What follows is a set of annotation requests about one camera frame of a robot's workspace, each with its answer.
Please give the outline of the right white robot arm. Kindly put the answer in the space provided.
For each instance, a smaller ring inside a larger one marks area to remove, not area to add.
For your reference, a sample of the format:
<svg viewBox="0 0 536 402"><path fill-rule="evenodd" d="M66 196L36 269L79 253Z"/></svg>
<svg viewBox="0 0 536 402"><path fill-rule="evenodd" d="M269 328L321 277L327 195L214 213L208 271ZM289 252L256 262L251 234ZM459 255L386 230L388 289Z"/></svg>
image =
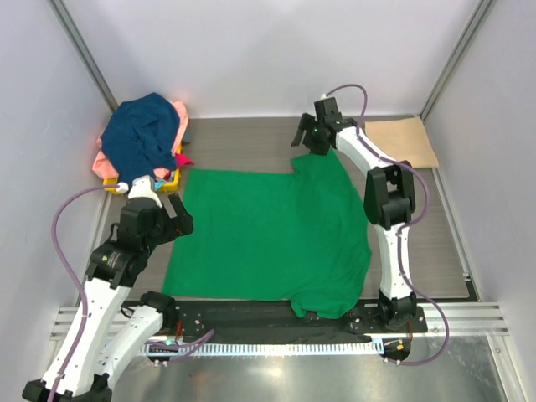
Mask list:
<svg viewBox="0 0 536 402"><path fill-rule="evenodd" d="M322 97L314 109L314 115L301 115L291 144L302 144L317 155L336 149L365 175L363 207L378 236L382 269L377 318L383 329L397 331L417 312L409 273L414 175L374 145L353 118L343 116L335 98Z"/></svg>

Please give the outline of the green t-shirt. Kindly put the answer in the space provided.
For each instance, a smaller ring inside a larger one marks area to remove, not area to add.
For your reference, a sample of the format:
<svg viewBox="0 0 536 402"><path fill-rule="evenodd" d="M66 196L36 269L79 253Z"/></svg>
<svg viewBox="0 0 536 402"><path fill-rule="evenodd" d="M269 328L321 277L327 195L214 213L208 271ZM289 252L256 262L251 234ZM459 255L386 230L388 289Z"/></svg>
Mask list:
<svg viewBox="0 0 536 402"><path fill-rule="evenodd" d="M162 290L170 296L289 301L303 317L338 319L361 297L371 261L368 221L340 162L303 155L289 173L193 169Z"/></svg>

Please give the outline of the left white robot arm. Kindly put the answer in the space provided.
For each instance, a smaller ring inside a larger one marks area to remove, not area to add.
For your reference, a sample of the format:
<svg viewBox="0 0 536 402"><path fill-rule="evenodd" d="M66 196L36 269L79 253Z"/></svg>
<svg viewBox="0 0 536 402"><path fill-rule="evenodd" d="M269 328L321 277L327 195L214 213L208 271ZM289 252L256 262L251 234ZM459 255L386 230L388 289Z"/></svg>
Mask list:
<svg viewBox="0 0 536 402"><path fill-rule="evenodd" d="M154 198L138 196L122 207L105 242L90 256L80 305L54 361L27 382L27 401L109 401L118 379L146 341L178 324L176 302L156 291L142 295L137 309L111 342L106 337L152 252L193 233L193 217L177 193L168 197L174 216Z"/></svg>

